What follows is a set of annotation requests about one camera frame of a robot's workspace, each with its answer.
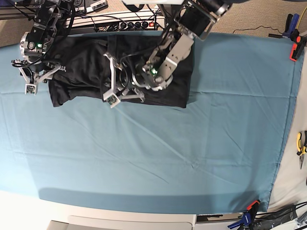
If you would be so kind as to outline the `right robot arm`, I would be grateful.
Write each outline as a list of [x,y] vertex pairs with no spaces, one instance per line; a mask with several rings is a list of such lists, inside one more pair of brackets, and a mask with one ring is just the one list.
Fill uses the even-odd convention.
[[34,90],[39,82],[51,79],[53,73],[65,68],[54,59],[48,59],[53,46],[69,34],[76,15],[73,0],[43,0],[35,11],[34,24],[20,41],[22,60],[11,65],[18,68],[26,87]]

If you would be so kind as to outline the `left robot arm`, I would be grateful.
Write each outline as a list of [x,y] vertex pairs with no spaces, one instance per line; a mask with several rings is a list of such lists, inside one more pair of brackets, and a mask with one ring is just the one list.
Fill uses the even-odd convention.
[[231,6],[227,0],[185,0],[172,11],[155,47],[124,55],[120,60],[105,53],[111,76],[103,100],[115,107],[123,100],[143,102],[144,89],[165,90],[178,64],[189,56],[194,40],[205,40]]

